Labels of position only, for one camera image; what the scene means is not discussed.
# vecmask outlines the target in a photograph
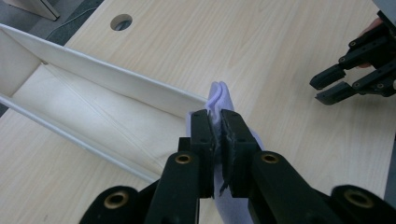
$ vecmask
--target white box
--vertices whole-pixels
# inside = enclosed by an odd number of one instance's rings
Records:
[[[205,99],[0,24],[0,102],[154,181]]]

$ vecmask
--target open white box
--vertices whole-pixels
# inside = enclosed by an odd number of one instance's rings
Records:
[[[154,181],[205,99],[0,24],[0,102]]]

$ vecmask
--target wooden table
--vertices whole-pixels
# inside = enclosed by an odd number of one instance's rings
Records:
[[[394,99],[326,106],[308,85],[376,12],[359,0],[106,0],[66,46],[202,96],[225,81],[266,149],[312,187],[329,194],[352,184],[383,197]],[[133,23],[113,31],[120,14]],[[352,69],[346,80],[368,71]],[[76,223],[104,189],[148,184],[13,111],[0,118],[0,150],[1,223]],[[201,221],[221,223],[210,200]]]

